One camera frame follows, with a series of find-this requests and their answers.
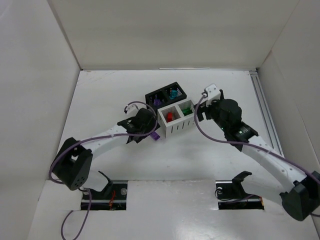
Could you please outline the teal lego brick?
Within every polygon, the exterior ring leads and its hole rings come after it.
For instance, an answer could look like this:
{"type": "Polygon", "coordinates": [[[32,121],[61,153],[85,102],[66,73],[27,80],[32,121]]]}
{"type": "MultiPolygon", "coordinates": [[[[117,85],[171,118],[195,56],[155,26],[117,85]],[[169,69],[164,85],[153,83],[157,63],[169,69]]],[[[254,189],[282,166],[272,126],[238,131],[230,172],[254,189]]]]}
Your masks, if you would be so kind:
{"type": "Polygon", "coordinates": [[[178,97],[178,94],[179,94],[179,92],[178,92],[177,90],[171,89],[171,90],[169,91],[169,98],[170,98],[171,100],[173,100],[173,99],[175,99],[175,98],[178,97]]]}

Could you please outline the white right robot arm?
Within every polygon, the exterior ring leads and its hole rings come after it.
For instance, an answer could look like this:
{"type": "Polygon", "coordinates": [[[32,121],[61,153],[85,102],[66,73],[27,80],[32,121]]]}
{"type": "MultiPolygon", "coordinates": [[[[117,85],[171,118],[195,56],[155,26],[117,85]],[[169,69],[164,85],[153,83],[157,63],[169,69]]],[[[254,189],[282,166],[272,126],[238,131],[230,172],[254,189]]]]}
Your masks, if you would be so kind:
{"type": "Polygon", "coordinates": [[[278,186],[254,180],[250,171],[242,171],[232,178],[227,195],[221,198],[226,204],[245,201],[252,196],[268,199],[283,207],[297,221],[315,216],[320,206],[320,174],[310,172],[298,164],[279,155],[256,130],[242,120],[242,109],[233,99],[226,99],[223,90],[215,85],[207,87],[194,106],[194,123],[212,120],[223,131],[224,139],[200,133],[217,143],[229,144],[239,152],[256,161],[279,183],[278,186]]]}

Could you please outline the purple lego brick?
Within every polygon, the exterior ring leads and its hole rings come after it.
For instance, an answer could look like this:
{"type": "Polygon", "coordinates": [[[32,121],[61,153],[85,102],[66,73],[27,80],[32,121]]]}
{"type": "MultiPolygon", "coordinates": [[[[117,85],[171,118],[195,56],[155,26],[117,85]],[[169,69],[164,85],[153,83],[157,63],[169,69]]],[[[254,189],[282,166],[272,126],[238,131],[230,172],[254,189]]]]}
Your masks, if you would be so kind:
{"type": "Polygon", "coordinates": [[[157,132],[153,132],[149,135],[154,141],[157,141],[161,138],[161,136],[159,134],[157,134],[157,132]]]}
{"type": "Polygon", "coordinates": [[[153,105],[154,106],[160,106],[162,104],[162,101],[160,100],[160,99],[155,99],[154,101],[153,101],[153,105]]]}

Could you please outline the green rounded lego block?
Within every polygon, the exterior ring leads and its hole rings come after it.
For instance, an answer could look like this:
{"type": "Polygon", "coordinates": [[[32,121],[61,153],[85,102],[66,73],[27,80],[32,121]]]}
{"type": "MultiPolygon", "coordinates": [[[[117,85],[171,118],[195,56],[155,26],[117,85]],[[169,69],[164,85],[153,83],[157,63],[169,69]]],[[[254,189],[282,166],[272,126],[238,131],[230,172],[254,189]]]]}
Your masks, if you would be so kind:
{"type": "Polygon", "coordinates": [[[184,116],[188,116],[193,114],[193,110],[190,107],[186,107],[181,110],[184,116]]]}

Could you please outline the red lego block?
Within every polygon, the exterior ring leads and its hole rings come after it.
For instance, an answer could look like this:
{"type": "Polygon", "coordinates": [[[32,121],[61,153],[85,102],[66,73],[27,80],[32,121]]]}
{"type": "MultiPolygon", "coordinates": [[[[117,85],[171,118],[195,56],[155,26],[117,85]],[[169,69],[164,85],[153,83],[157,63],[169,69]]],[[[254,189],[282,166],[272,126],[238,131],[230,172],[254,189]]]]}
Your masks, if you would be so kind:
{"type": "Polygon", "coordinates": [[[168,112],[167,115],[166,115],[166,122],[169,123],[169,122],[172,122],[174,120],[175,120],[174,113],[173,112],[168,112]]]}

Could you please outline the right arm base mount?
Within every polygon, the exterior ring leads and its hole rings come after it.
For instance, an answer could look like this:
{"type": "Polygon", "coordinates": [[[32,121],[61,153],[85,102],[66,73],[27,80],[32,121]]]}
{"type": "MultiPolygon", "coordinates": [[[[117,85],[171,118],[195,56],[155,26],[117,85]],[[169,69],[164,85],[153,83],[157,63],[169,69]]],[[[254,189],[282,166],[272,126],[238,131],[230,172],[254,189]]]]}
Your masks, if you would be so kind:
{"type": "Polygon", "coordinates": [[[214,195],[217,198],[218,210],[264,210],[261,197],[245,193],[240,186],[231,180],[217,180],[214,195]]]}

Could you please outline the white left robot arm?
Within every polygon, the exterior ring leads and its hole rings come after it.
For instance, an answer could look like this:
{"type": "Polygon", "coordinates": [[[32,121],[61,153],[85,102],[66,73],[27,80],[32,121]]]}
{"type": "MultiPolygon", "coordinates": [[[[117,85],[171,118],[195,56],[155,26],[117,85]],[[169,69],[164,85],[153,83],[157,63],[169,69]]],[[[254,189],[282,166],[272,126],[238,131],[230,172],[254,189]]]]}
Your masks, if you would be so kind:
{"type": "Polygon", "coordinates": [[[93,160],[116,147],[141,142],[157,125],[156,114],[141,108],[135,116],[119,121],[94,137],[85,140],[70,137],[53,160],[49,176],[55,175],[57,181],[71,191],[83,188],[107,195],[113,183],[102,171],[91,169],[93,160]]]}

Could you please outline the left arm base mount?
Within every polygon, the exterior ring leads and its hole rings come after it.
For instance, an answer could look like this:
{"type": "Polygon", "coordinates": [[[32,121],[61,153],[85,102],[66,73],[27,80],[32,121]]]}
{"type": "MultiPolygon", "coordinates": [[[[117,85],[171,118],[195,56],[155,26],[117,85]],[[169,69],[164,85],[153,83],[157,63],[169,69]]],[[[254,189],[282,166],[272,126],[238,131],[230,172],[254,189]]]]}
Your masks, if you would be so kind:
{"type": "Polygon", "coordinates": [[[90,210],[92,211],[125,211],[127,209],[128,181],[114,181],[106,193],[93,189],[90,192],[90,210]]]}

